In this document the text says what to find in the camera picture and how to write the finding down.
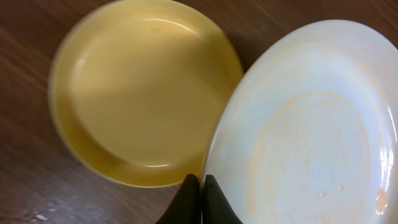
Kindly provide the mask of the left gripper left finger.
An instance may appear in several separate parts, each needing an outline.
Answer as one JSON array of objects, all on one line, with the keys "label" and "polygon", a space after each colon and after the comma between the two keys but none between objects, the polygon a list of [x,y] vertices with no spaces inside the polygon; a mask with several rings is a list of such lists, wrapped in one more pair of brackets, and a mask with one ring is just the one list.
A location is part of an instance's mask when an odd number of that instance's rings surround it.
[{"label": "left gripper left finger", "polygon": [[188,174],[181,183],[163,215],[155,224],[200,224],[200,185],[194,174]]}]

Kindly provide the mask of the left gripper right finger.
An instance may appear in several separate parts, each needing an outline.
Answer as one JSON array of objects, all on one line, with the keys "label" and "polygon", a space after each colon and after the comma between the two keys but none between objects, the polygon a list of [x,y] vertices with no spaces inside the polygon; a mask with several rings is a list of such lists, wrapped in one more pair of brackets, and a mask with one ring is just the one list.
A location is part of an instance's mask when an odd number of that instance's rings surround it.
[{"label": "left gripper right finger", "polygon": [[213,175],[206,176],[202,199],[202,224],[243,224]]}]

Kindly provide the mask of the white plate with stain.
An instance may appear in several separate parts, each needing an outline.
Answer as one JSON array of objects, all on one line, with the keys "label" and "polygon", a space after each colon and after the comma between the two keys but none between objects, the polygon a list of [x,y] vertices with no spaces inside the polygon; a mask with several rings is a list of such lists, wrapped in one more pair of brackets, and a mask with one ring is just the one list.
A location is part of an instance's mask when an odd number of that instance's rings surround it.
[{"label": "white plate with stain", "polygon": [[243,223],[396,223],[397,48],[353,21],[287,34],[235,89],[204,172]]}]

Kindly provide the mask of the yellow plate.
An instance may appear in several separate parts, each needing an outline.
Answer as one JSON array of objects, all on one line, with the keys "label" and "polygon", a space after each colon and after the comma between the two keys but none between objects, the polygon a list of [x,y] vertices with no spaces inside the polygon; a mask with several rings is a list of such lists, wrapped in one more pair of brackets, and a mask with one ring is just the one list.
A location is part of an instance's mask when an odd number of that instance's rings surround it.
[{"label": "yellow plate", "polygon": [[243,77],[233,45],[176,1],[114,1],[59,46],[49,105],[65,145],[103,177],[165,187],[200,175],[220,116]]}]

